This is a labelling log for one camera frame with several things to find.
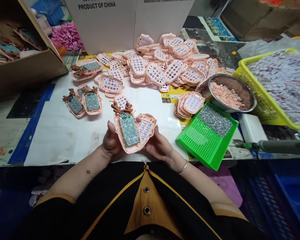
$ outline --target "stainless steel bowl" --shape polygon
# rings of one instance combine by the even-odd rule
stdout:
[[[218,85],[223,84],[228,89],[234,89],[241,99],[248,101],[248,106],[241,107],[247,108],[247,110],[237,110],[222,103],[219,99],[217,99],[211,90],[212,82],[215,82]],[[210,77],[209,80],[202,85],[202,96],[206,98],[206,101],[212,102],[213,105],[228,113],[247,113],[251,112],[257,106],[257,100],[255,99],[250,88],[239,79],[227,74],[216,74]]]

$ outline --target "zipper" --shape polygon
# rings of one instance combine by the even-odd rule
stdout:
[[[197,213],[196,210],[194,210],[194,208],[179,194],[176,192],[176,190],[174,190],[169,184],[167,184],[161,177],[159,177],[157,174],[155,174],[153,171],[151,171],[149,168],[147,169],[149,171],[149,173],[155,177],[156,179],[158,179],[160,182],[162,182],[164,185],[166,185],[171,191],[173,191],[185,204],[188,205],[188,207],[210,228],[210,230],[216,235],[216,237],[220,240],[221,237],[213,230],[213,228],[206,222],[206,220],[203,219],[203,217],[201,217],[201,215],[199,213]]]
[[[105,214],[105,212],[108,210],[108,208],[114,203],[114,201],[128,188],[130,187],[135,181],[137,181],[138,179],[140,179],[143,174],[144,171],[146,170],[144,169],[143,172],[135,177],[134,179],[132,179],[127,185],[125,185],[123,187],[123,189],[121,189],[121,191],[110,201],[110,203],[102,210],[102,212],[98,215],[98,217],[96,218],[96,220],[90,225],[90,227],[88,228],[88,230],[85,232],[85,234],[82,236],[82,240],[87,239],[87,237],[90,235],[90,233],[92,232],[92,230],[95,228],[95,226],[97,225],[97,223],[99,222],[99,220],[101,219],[101,217]]]

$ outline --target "silver bracelet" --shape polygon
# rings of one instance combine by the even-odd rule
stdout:
[[[188,161],[186,160],[186,165],[185,165],[180,171],[178,171],[177,173],[183,172],[183,170],[187,167],[187,165],[188,165]]]

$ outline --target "white container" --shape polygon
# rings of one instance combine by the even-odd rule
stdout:
[[[42,30],[49,36],[52,33],[52,27],[48,23],[48,20],[45,15],[37,14],[37,21],[42,28]]]

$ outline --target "woman's hand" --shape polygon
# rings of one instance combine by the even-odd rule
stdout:
[[[149,139],[143,149],[156,159],[166,163],[176,172],[180,171],[187,162],[180,153],[172,147],[168,139],[159,133],[158,126],[155,127],[153,136]]]
[[[158,126],[154,128],[153,136],[149,139],[143,149],[166,164],[170,163],[174,151],[168,139],[159,133]]]
[[[119,154],[123,149],[120,143],[116,127],[108,121],[108,130],[103,138],[103,143],[100,145],[104,157],[111,162],[112,158]]]

